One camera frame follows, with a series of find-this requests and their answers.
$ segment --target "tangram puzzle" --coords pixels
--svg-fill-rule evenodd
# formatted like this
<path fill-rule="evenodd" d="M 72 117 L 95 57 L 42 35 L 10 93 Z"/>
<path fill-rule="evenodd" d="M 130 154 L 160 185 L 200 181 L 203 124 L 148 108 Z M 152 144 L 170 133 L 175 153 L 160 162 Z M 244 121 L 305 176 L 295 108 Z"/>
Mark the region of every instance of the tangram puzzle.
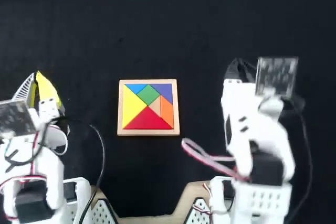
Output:
<path fill-rule="evenodd" d="M 179 135 L 176 80 L 120 80 L 118 135 Z"/>

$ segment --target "pink wire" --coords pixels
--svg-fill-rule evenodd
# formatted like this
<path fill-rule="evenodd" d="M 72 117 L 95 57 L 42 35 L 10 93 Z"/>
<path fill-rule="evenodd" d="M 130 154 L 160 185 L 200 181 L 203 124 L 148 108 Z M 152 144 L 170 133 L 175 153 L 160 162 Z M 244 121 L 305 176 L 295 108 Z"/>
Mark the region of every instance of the pink wire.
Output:
<path fill-rule="evenodd" d="M 234 177 L 239 180 L 245 180 L 246 178 L 240 176 L 234 170 L 229 167 L 220 164 L 217 162 L 219 159 L 223 161 L 234 161 L 233 157 L 224 157 L 224 156 L 210 156 L 207 154 L 199 145 L 188 138 L 182 139 L 181 146 L 188 155 L 192 156 L 194 159 L 200 161 L 204 165 L 210 166 L 212 169 L 226 174 L 228 176 Z"/>
<path fill-rule="evenodd" d="M 2 189 L 4 188 L 6 183 L 11 181 L 11 180 L 20 181 L 20 180 L 32 180 L 32 179 L 47 181 L 47 178 L 45 176 L 39 176 L 39 175 L 16 176 L 16 177 L 9 178 L 9 179 L 5 180 L 4 182 L 2 182 L 0 184 L 0 191 L 2 191 Z"/>

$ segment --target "black table surface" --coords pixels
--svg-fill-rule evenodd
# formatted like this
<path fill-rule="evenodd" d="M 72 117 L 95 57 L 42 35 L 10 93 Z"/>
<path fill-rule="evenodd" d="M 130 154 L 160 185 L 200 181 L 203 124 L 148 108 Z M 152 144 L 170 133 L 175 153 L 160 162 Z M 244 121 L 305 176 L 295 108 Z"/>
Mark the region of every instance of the black table surface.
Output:
<path fill-rule="evenodd" d="M 0 0 L 0 99 L 40 70 L 67 114 L 96 125 L 107 146 L 101 189 L 121 217 L 171 214 L 188 182 L 218 173 L 188 157 L 181 138 L 225 154 L 224 72 L 235 57 L 298 56 L 296 92 L 306 99 L 312 192 L 295 222 L 331 223 L 336 118 L 334 0 Z M 120 79 L 178 81 L 181 136 L 117 136 Z M 286 122 L 296 159 L 291 209 L 307 184 L 301 124 Z M 92 184 L 101 147 L 71 125 L 65 177 Z"/>

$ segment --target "beige triangle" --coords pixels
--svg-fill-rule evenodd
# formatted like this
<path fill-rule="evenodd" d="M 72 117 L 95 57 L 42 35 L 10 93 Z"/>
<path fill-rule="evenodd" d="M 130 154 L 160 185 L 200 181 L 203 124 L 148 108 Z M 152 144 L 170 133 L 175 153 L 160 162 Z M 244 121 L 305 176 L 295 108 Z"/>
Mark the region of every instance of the beige triangle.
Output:
<path fill-rule="evenodd" d="M 161 116 L 160 96 L 152 102 L 149 107 L 158 115 Z"/>

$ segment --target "wooden puzzle frame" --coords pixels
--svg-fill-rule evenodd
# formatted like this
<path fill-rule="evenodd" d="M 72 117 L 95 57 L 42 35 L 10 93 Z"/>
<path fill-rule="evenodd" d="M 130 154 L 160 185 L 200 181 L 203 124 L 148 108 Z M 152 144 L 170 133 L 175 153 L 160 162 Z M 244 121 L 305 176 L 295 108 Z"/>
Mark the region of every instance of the wooden puzzle frame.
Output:
<path fill-rule="evenodd" d="M 174 129 L 171 130 L 126 130 L 122 128 L 123 117 L 123 87 L 125 84 L 165 84 L 172 85 L 173 95 L 173 114 L 174 114 Z M 120 80 L 119 81 L 119 102 L 118 102 L 118 130 L 119 136 L 136 136 L 136 135 L 179 135 L 180 121 L 178 115 L 179 102 L 177 99 L 177 82 L 176 79 L 159 79 L 159 80 Z"/>

